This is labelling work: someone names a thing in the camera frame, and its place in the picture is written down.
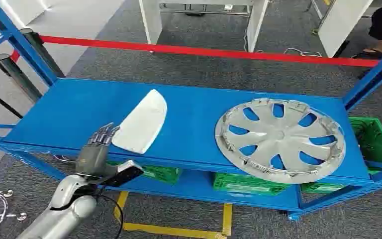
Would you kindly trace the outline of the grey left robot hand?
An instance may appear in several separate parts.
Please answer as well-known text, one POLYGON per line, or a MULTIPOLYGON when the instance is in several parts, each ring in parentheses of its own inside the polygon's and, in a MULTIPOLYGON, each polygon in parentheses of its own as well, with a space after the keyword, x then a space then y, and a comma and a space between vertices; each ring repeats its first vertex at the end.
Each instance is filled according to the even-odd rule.
POLYGON ((78 155, 75 173, 83 176, 109 177, 117 173, 117 167, 106 162, 108 147, 115 132, 119 129, 110 122, 88 139, 78 155))

